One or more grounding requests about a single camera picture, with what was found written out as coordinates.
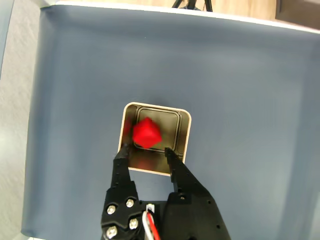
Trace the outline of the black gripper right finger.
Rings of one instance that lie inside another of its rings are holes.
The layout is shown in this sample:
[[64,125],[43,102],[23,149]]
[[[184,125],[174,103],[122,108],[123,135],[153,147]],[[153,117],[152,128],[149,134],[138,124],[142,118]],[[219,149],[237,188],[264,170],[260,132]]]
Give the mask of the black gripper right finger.
[[231,237],[210,192],[178,155],[165,148],[174,192],[166,201],[161,220],[163,240],[229,240]]

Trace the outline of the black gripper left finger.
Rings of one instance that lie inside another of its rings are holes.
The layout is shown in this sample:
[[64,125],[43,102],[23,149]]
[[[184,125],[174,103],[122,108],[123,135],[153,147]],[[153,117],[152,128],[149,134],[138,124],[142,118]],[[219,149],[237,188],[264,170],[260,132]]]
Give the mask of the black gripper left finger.
[[131,146],[125,143],[113,159],[100,226],[104,240],[143,240],[142,205],[128,169]]

